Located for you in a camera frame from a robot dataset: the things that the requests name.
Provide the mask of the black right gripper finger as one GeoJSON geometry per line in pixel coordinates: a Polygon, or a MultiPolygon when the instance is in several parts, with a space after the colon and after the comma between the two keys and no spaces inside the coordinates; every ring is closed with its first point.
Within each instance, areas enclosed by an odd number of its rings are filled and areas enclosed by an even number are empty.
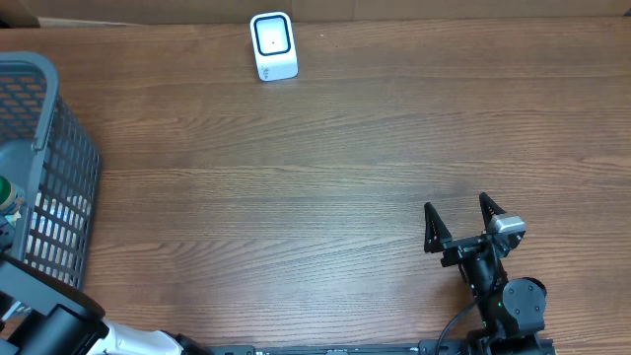
{"type": "Polygon", "coordinates": [[[431,202],[424,205],[424,213],[426,222],[424,251],[441,252],[445,249],[445,244],[453,240],[453,236],[431,202]]]}
{"type": "Polygon", "coordinates": [[[479,194],[479,204],[485,228],[490,226],[490,222],[494,216],[506,213],[486,192],[479,194]]]}

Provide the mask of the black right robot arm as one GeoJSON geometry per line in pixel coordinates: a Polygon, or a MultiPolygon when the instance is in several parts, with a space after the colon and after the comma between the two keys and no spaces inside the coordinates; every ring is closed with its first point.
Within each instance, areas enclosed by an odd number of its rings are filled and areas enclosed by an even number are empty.
{"type": "Polygon", "coordinates": [[[501,208],[487,193],[479,194],[484,229],[456,240],[432,203],[424,205],[424,251],[440,253],[444,267],[457,266],[473,301],[456,314],[435,340],[421,340],[420,354],[554,354],[551,340],[541,340],[545,328],[547,290],[531,277],[509,279],[501,259],[516,249],[526,234],[526,222],[501,208]],[[452,327],[472,309],[482,326],[464,339],[448,340],[452,327]]]}

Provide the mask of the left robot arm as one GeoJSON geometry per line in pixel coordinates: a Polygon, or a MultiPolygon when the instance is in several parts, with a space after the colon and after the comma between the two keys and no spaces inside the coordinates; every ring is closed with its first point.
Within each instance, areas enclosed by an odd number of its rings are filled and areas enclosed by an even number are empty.
{"type": "Polygon", "coordinates": [[[31,312],[1,340],[3,355],[212,354],[182,334],[109,321],[105,310],[81,291],[3,253],[1,322],[20,304],[31,312]]]}

